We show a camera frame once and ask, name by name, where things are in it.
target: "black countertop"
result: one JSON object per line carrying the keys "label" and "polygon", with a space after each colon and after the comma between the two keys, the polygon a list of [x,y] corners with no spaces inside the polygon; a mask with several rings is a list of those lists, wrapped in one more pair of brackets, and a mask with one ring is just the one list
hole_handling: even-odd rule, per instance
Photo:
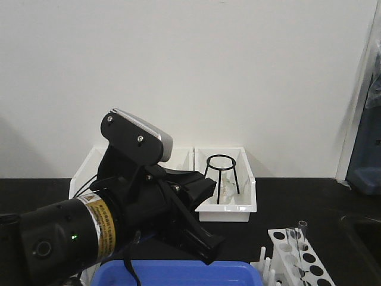
{"label": "black countertop", "polygon": [[[69,179],[0,179],[0,213],[24,213],[65,200]],[[344,215],[381,217],[381,198],[350,190],[334,179],[257,178],[257,212],[248,223],[202,223],[226,241],[218,260],[257,261],[261,246],[271,257],[268,229],[308,222],[307,238],[337,286],[377,285],[339,224]],[[156,240],[138,245],[133,259],[195,259]]]}

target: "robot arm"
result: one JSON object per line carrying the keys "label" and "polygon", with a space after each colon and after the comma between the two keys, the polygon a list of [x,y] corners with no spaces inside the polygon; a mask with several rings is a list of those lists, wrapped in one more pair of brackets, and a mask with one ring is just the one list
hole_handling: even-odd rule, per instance
{"label": "robot arm", "polygon": [[137,234],[205,263],[216,258],[223,238],[204,230],[192,214],[216,183],[199,172],[157,165],[169,160],[172,138],[131,114],[113,109],[101,132],[110,144],[91,194],[0,216],[0,263],[9,269],[0,273],[0,285],[58,283],[122,251]]}

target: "test tube rack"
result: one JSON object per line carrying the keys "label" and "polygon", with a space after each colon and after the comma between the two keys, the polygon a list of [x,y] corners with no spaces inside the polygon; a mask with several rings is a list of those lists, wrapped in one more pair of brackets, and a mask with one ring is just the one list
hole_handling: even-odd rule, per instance
{"label": "test tube rack", "polygon": [[307,239],[298,250],[289,244],[286,229],[269,229],[268,235],[274,244],[272,259],[264,258],[266,248],[262,247],[260,260],[250,263],[262,275],[264,286],[335,286]]}

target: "cable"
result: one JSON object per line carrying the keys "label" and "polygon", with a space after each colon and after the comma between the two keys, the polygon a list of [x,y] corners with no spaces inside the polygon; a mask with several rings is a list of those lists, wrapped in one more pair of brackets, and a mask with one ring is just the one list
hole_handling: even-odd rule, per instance
{"label": "cable", "polygon": [[80,195],[83,195],[84,192],[86,192],[88,189],[90,189],[90,187],[87,187],[86,189],[84,189],[82,192],[78,193],[75,197],[73,198],[77,198],[79,197]]}
{"label": "cable", "polygon": [[82,189],[83,189],[89,182],[91,182],[95,177],[96,177],[96,175],[92,176],[86,183],[84,183],[84,184],[79,188],[79,190],[73,195],[73,198],[76,198],[76,197],[78,197],[79,195],[82,195],[85,191],[87,191],[89,188],[86,188],[84,191],[82,191]]}

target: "bolt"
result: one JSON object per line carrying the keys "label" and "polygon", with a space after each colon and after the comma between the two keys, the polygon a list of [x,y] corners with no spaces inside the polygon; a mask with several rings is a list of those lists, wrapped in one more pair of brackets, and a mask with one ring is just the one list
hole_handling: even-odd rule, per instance
{"label": "bolt", "polygon": [[175,191],[175,192],[179,192],[179,191],[180,191],[180,187],[179,187],[178,185],[173,185],[173,186],[172,186],[172,189],[173,189],[173,191]]}

